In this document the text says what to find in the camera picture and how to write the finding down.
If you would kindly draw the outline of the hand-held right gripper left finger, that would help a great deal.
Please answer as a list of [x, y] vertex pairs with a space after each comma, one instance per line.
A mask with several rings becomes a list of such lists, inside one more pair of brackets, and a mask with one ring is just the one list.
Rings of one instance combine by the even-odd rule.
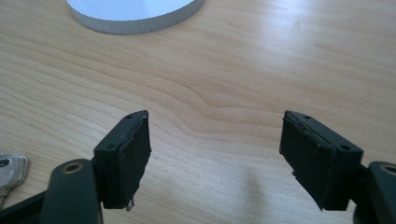
[[130, 211], [151, 153], [149, 112], [141, 110], [122, 118], [93, 153], [99, 198], [104, 208]]

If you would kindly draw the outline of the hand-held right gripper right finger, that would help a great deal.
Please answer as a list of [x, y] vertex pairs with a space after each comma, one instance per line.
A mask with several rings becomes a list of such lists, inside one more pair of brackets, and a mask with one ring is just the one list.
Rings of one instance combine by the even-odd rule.
[[284, 113], [279, 153], [319, 208], [347, 208], [363, 150], [316, 119]]

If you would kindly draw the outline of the silver metal key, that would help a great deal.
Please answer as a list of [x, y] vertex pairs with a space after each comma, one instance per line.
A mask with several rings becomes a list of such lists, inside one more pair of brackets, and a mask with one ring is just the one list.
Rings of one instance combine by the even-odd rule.
[[0, 153], [0, 209], [12, 189], [24, 181], [28, 168], [29, 160], [25, 156]]

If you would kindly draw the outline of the white round lid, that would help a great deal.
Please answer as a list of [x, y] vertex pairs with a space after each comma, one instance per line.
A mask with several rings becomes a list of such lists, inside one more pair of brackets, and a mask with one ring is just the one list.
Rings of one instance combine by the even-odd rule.
[[137, 35], [159, 31], [197, 13], [205, 0], [66, 0], [82, 25], [101, 33]]

